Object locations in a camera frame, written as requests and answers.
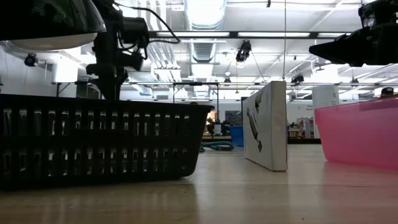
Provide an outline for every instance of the table surface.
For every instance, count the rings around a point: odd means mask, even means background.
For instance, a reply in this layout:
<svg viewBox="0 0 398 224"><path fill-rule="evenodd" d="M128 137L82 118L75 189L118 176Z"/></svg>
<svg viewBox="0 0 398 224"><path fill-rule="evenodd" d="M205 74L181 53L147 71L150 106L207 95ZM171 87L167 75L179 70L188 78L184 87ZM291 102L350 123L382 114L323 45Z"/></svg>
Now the table surface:
<svg viewBox="0 0 398 224"><path fill-rule="evenodd" d="M187 178L0 192L0 223L397 223L398 172L325 161L289 145L289 171L242 149L206 151Z"/></svg>

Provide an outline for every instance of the workshop room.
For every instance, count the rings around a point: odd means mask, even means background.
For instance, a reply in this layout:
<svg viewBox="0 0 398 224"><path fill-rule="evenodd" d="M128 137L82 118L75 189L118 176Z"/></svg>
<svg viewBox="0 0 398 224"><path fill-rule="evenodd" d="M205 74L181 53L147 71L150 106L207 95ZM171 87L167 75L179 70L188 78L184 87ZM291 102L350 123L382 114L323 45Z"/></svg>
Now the workshop room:
<svg viewBox="0 0 398 224"><path fill-rule="evenodd" d="M397 223L398 0L4 0L0 223Z"/></svg>

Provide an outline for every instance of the pink plastic bin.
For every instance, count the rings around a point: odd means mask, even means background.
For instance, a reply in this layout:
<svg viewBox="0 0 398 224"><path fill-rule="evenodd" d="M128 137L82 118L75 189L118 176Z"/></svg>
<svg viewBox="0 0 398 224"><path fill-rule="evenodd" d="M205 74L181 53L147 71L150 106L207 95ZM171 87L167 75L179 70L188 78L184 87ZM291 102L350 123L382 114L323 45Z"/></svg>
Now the pink plastic bin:
<svg viewBox="0 0 398 224"><path fill-rule="evenodd" d="M315 110L326 159L398 170L398 98Z"/></svg>

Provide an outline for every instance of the product box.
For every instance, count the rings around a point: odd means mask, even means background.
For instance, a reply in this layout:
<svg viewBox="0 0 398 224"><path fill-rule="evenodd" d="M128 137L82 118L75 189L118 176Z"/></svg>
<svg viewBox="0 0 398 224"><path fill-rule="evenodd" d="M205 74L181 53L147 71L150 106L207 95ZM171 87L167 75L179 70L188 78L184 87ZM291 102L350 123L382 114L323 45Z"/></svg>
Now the product box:
<svg viewBox="0 0 398 224"><path fill-rule="evenodd" d="M272 171L287 171L286 82L270 82L243 101L244 155Z"/></svg>

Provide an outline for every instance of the blue bin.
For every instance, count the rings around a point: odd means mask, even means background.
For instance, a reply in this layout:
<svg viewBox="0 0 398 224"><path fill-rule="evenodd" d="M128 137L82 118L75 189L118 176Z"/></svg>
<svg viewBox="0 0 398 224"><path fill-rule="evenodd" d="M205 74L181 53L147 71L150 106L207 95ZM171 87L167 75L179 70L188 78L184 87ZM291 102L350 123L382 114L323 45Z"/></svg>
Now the blue bin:
<svg viewBox="0 0 398 224"><path fill-rule="evenodd" d="M229 127L229 131L231 133L232 143L244 147L243 141L243 127L239 126L231 126Z"/></svg>

